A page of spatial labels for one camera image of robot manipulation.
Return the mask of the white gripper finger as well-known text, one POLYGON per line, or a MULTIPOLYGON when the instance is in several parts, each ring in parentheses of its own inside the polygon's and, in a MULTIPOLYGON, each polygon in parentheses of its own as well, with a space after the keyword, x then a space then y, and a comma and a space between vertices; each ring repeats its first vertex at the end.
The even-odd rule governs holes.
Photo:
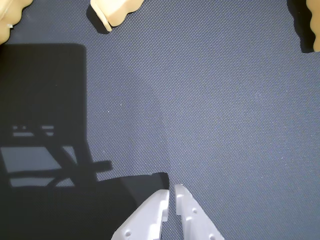
POLYGON ((170 191, 160 189, 148 197, 113 233, 112 240, 159 240, 169 216, 170 191))
POLYGON ((185 240, 223 240, 212 220, 206 215, 189 190, 176 184, 176 214, 181 217, 183 238, 185 240))

